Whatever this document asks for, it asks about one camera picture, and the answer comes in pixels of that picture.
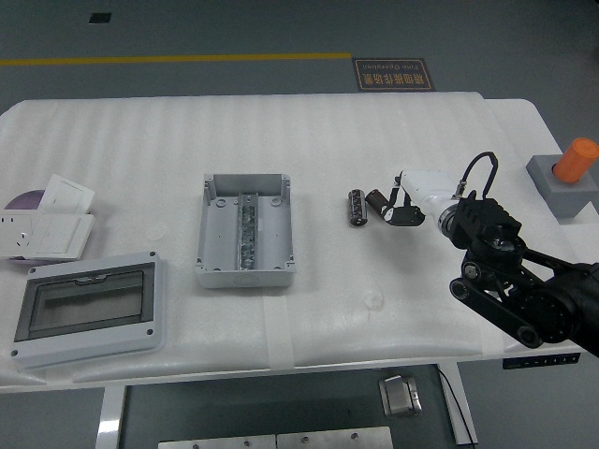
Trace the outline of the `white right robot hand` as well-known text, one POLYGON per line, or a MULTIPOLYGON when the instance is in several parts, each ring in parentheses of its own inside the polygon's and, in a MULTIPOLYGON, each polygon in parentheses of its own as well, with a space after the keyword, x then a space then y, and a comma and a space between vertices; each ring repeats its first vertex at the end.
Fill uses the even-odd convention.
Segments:
POLYGON ((396 179, 387 205, 378 210, 394 226, 418 226, 430 218, 447 233, 458 206, 457 183, 438 170, 404 170, 396 179))

